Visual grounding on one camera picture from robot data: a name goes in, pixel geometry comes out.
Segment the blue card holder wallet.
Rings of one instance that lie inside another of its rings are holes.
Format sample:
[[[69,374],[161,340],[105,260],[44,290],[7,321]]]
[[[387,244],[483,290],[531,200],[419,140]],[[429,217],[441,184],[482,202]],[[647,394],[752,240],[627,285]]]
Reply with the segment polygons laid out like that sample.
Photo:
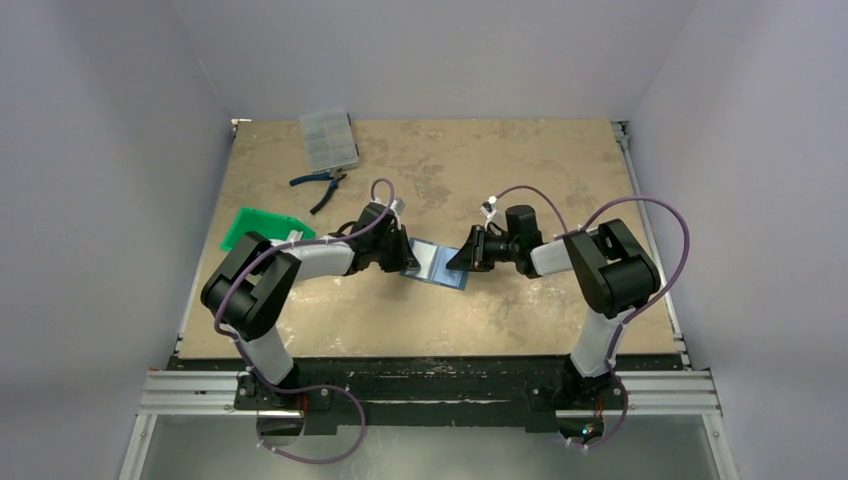
[[[419,268],[401,271],[401,276],[455,290],[466,289],[468,272],[447,268],[448,261],[459,252],[457,248],[418,238],[411,238],[410,246]]]

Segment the green plastic bin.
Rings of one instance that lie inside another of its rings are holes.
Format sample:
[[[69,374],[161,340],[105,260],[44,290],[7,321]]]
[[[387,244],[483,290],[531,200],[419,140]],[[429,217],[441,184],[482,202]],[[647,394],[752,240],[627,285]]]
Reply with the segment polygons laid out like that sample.
[[[312,228],[296,217],[242,207],[224,236],[220,249],[231,251],[248,232],[256,232],[269,240],[287,240],[292,232],[299,232],[301,239],[312,239],[316,236]]]

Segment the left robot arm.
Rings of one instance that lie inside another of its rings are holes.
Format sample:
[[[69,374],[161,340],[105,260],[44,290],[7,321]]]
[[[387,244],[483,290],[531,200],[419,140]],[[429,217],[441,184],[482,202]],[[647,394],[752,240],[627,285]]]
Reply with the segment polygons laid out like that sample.
[[[373,263],[386,273],[414,270],[402,201],[371,201],[353,222],[351,232],[273,245],[248,232],[203,286],[200,300],[215,316],[215,329],[232,340],[262,379],[259,395],[272,408],[297,399],[297,368],[276,331],[276,322],[297,282],[357,274]]]

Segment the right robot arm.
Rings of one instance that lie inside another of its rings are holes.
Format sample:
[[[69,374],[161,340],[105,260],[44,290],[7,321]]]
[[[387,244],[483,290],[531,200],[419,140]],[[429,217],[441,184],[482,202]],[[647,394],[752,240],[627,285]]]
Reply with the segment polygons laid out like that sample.
[[[505,221],[504,229],[492,223],[472,226],[446,268],[488,272],[502,262],[529,279],[574,275],[588,310],[562,373],[561,392],[569,404],[584,407],[612,373],[625,320],[659,292],[659,270],[620,219],[551,242],[543,240],[529,205],[507,208]]]

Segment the white credit card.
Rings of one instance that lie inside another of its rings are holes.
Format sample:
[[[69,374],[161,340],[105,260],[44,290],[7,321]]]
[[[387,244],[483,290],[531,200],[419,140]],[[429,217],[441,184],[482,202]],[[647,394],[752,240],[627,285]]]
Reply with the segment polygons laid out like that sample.
[[[286,238],[288,243],[298,242],[303,239],[304,232],[300,230],[291,230]]]

